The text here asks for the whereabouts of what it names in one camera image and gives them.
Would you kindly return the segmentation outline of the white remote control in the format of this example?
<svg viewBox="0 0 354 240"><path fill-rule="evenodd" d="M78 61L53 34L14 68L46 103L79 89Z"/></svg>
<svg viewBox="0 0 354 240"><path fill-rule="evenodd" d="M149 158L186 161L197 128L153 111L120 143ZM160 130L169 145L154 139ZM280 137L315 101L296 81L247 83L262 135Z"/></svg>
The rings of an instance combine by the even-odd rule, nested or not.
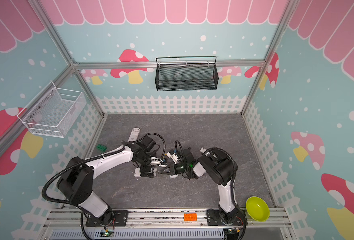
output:
<svg viewBox="0 0 354 240"><path fill-rule="evenodd" d="M140 135L140 131L141 131L140 128L133 128L131 133L130 133L128 141L129 142L136 141L138 139L139 135Z"/></svg>
<svg viewBox="0 0 354 240"><path fill-rule="evenodd" d="M136 168L134 172L134 176L136 178L155 178L157 176L157 169L156 168L150 168L150 169Z"/></svg>

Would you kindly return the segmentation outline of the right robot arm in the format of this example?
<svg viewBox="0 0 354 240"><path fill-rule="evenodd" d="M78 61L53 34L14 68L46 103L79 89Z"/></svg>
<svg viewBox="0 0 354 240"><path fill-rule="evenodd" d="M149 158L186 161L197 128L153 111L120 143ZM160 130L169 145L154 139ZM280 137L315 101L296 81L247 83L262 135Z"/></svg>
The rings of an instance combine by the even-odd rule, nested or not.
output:
<svg viewBox="0 0 354 240"><path fill-rule="evenodd" d="M170 178L182 176L192 180L208 175L218 186L219 210L218 216L223 225L232 225L236 221L244 228L247 225L246 213L237 204L235 197L235 178L238 165L225 150L213 147L201 150L201 155L195 158L191 148L182 148L179 141L175 142L175 149L167 153L170 164L160 168L159 174Z"/></svg>

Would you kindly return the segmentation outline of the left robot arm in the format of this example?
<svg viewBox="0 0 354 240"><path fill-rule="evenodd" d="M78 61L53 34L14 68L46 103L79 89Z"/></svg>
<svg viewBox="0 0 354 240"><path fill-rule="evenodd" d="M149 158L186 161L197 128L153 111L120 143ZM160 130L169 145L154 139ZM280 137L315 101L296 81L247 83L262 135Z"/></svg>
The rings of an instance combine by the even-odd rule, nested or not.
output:
<svg viewBox="0 0 354 240"><path fill-rule="evenodd" d="M94 179L101 174L125 163L136 163L141 178L154 178L163 157L154 150L156 133L145 134L135 141L123 142L110 152L96 157L72 158L67 167L51 177L44 185L41 195L49 202L72 205L92 222L111 225L115 220L112 208L93 191Z"/></svg>

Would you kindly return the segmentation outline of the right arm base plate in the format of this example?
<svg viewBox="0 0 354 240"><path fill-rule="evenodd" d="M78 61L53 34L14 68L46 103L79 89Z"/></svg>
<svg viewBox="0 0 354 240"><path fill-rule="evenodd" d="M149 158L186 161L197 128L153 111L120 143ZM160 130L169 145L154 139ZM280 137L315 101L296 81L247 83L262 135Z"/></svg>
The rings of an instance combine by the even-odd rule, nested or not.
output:
<svg viewBox="0 0 354 240"><path fill-rule="evenodd" d="M233 209L226 213L222 209L208 209L206 212L208 226L247 226L244 210Z"/></svg>

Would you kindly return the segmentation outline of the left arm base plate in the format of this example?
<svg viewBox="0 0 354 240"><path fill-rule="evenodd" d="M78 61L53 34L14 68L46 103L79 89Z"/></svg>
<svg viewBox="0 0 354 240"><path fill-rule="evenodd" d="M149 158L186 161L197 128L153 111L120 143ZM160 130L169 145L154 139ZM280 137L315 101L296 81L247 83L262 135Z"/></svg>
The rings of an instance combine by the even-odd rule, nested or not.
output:
<svg viewBox="0 0 354 240"><path fill-rule="evenodd" d="M87 227L125 227L128 220L129 211L109 210L101 217L90 215L86 218Z"/></svg>

